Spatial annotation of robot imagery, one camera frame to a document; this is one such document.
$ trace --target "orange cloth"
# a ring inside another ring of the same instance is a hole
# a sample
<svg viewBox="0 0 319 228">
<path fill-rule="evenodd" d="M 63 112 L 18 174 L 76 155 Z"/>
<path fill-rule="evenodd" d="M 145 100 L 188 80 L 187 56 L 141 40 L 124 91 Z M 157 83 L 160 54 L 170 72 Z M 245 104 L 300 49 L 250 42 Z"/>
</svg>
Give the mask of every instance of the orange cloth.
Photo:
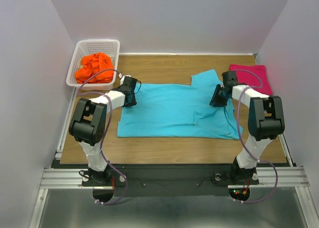
<svg viewBox="0 0 319 228">
<path fill-rule="evenodd" d="M 98 52 L 82 58 L 83 68 L 77 70 L 74 74 L 78 83 L 84 83 L 94 74 L 104 69 L 114 69 L 110 57 L 104 53 Z M 113 80 L 114 71 L 105 71 L 92 78 L 88 83 L 109 83 Z"/>
</svg>

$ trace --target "wire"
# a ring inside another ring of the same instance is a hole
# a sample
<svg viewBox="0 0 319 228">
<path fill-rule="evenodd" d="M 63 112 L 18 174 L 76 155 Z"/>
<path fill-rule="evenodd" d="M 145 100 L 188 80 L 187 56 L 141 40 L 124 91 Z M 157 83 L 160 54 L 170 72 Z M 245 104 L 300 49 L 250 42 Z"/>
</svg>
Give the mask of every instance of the wire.
<svg viewBox="0 0 319 228">
<path fill-rule="evenodd" d="M 142 82 L 139 81 L 139 80 L 138 80 L 138 82 L 140 83 L 140 87 L 139 87 L 138 91 L 137 91 L 136 93 L 134 93 L 134 94 L 137 94 L 137 93 L 140 91 L 140 88 L 141 88 L 141 86 L 142 86 Z"/>
<path fill-rule="evenodd" d="M 108 129 L 109 129 L 109 126 L 110 126 L 110 124 L 111 124 L 112 115 L 113 115 L 112 101 L 111 101 L 110 97 L 109 97 L 107 94 L 104 94 L 104 93 L 102 93 L 102 92 L 85 92 L 85 93 L 79 93 L 79 91 L 83 88 L 83 86 L 84 86 L 86 83 L 88 83 L 88 81 L 90 81 L 92 78 L 96 77 L 97 75 L 99 75 L 99 74 L 101 74 L 102 72 L 105 72 L 105 71 L 115 71 L 115 72 L 117 72 L 118 74 L 121 74 L 119 71 L 117 71 L 117 70 L 115 70 L 115 69 L 104 69 L 104 70 L 102 70 L 102 71 L 100 71 L 100 72 L 94 74 L 94 75 L 93 75 L 92 77 L 90 77 L 89 79 L 87 79 L 87 80 L 79 87 L 79 89 L 77 90 L 77 94 L 79 94 L 79 95 L 99 94 L 99 95 L 105 96 L 105 97 L 108 99 L 108 101 L 109 101 L 109 107 L 110 107 L 109 121 L 108 121 L 108 124 L 107 124 L 107 126 L 106 126 L 106 128 L 105 128 L 104 134 L 103 134 L 103 136 L 102 136 L 101 143 L 100 143 L 100 151 L 99 151 L 98 153 L 101 152 L 101 155 L 102 155 L 103 159 L 105 160 L 105 162 L 108 164 L 108 166 L 111 167 L 117 174 L 119 174 L 120 176 L 122 176 L 122 177 L 124 178 L 124 180 L 125 180 L 125 188 L 124 188 L 123 193 L 122 193 L 117 199 L 115 199 L 115 200 L 112 201 L 112 202 L 104 203 L 104 202 L 100 202 L 99 200 L 95 200 L 96 203 L 99 203 L 99 204 L 101 204 L 101 205 L 103 205 L 103 206 L 113 205 L 113 204 L 115 204 L 116 202 L 118 202 L 119 200 L 121 200 L 121 199 L 125 196 L 125 194 L 126 194 L 126 192 L 127 192 L 127 189 L 128 189 L 128 180 L 127 180 L 126 176 L 125 176 L 123 173 L 121 173 L 118 169 L 116 169 L 116 168 L 109 162 L 109 160 L 106 158 L 106 156 L 105 156 L 104 153 L 103 153 L 103 142 L 104 142 L 106 133 L 107 133 L 107 131 L 108 131 Z"/>
<path fill-rule="evenodd" d="M 114 193 L 114 191 L 115 191 L 115 178 L 112 177 L 111 181 L 112 181 L 112 189 L 113 189 L 113 193 Z"/>
<path fill-rule="evenodd" d="M 84 170 L 80 170 L 80 171 L 79 171 L 79 175 L 80 175 L 81 177 L 86 178 L 86 179 L 90 179 L 89 176 L 86 176 L 86 175 L 84 174 Z"/>
<path fill-rule="evenodd" d="M 242 188 L 242 189 L 240 189 L 240 190 L 245 189 L 245 186 L 246 186 L 246 181 L 244 182 L 244 186 L 243 186 L 243 188 Z M 249 178 L 247 178 L 247 189 L 248 189 L 248 187 L 249 187 Z"/>
<path fill-rule="evenodd" d="M 253 72 L 251 71 L 246 71 L 246 70 L 236 70 L 236 71 L 245 71 L 245 72 L 248 72 L 250 74 L 252 74 L 254 77 L 256 77 L 259 81 L 260 81 L 260 86 L 257 87 L 257 86 L 251 86 L 252 88 L 261 88 L 263 87 L 263 82 L 262 80 Z M 272 164 L 270 161 L 268 160 L 259 160 L 258 158 L 256 158 L 250 151 L 249 149 L 246 147 L 246 144 L 244 143 L 243 141 L 243 137 L 241 135 L 241 132 L 240 132 L 240 125 L 239 125 L 239 115 L 240 115 L 240 104 L 241 104 L 241 99 L 243 98 L 246 90 L 248 90 L 250 87 L 245 87 L 243 89 L 243 91 L 241 92 L 240 96 L 239 96 L 239 99 L 238 99 L 238 106 L 237 106 L 237 132 L 238 132 L 238 136 L 239 136 L 239 140 L 241 142 L 241 144 L 243 145 L 244 149 L 246 150 L 246 152 L 249 154 L 249 156 L 251 156 L 255 161 L 257 161 L 258 163 L 262 162 L 262 163 L 268 163 L 273 169 L 274 169 L 274 172 L 275 172 L 275 175 L 276 175 L 276 181 L 275 181 L 275 185 L 273 187 L 273 189 L 270 191 L 270 193 L 265 196 L 264 198 L 261 198 L 261 199 L 258 199 L 258 200 L 255 200 L 255 201 L 240 201 L 240 200 L 236 200 L 234 199 L 234 201 L 238 201 L 238 202 L 241 202 L 241 203 L 244 203 L 244 204 L 254 204 L 254 203 L 258 203 L 258 202 L 262 202 L 262 201 L 265 201 L 266 199 L 268 199 L 276 190 L 277 188 L 277 184 L 278 184 L 278 172 L 277 172 L 277 169 L 276 167 L 274 166 L 274 164 Z"/>
<path fill-rule="evenodd" d="M 244 69 L 236 69 L 234 70 L 235 72 L 239 71 L 239 72 L 247 72 L 247 73 L 250 73 L 251 75 L 253 75 L 255 78 L 258 79 L 259 81 L 259 86 L 250 86 L 250 87 L 253 87 L 253 88 L 262 88 L 264 85 L 263 85 L 263 81 L 253 72 L 251 71 L 248 71 L 248 70 L 244 70 Z"/>
</svg>

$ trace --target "screw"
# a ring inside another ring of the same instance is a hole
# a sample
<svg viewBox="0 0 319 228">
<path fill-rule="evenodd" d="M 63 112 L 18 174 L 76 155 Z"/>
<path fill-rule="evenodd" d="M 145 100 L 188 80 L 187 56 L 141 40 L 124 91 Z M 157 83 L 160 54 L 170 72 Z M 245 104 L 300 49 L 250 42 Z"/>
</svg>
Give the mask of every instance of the screw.
<svg viewBox="0 0 319 228">
<path fill-rule="evenodd" d="M 124 181 L 125 181 L 124 177 L 120 176 L 120 182 L 124 182 Z"/>
<path fill-rule="evenodd" d="M 258 180 L 258 175 L 257 175 L 257 173 L 254 173 L 251 178 L 252 178 L 254 181 Z"/>
<path fill-rule="evenodd" d="M 215 180 L 218 182 L 221 180 L 221 175 L 219 173 L 215 175 Z"/>
</svg>

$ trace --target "white wall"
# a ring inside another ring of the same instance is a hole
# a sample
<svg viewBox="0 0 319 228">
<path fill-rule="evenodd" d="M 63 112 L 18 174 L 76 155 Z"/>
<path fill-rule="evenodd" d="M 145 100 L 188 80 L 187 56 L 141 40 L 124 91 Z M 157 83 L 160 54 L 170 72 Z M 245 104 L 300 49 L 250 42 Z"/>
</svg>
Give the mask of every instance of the white wall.
<svg viewBox="0 0 319 228">
<path fill-rule="evenodd" d="M 74 44 L 50 0 L 0 0 L 0 227 L 28 227 L 53 159 Z"/>
<path fill-rule="evenodd" d="M 263 44 L 275 92 L 282 97 L 285 137 L 293 160 L 304 165 L 319 209 L 319 0 L 289 0 Z"/>
<path fill-rule="evenodd" d="M 287 0 L 52 0 L 72 40 L 121 52 L 258 52 Z"/>
</svg>

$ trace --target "metal floor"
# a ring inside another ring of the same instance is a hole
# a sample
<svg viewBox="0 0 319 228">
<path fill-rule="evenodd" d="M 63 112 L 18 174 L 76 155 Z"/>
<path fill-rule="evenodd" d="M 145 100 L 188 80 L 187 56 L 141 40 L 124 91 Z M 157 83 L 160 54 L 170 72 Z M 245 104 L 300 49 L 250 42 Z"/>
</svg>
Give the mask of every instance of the metal floor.
<svg viewBox="0 0 319 228">
<path fill-rule="evenodd" d="M 251 200 L 271 188 L 252 188 Z M 305 228 L 295 188 L 277 188 L 267 201 L 234 203 L 226 197 L 137 197 L 94 204 L 91 189 L 49 190 L 41 228 Z"/>
</svg>

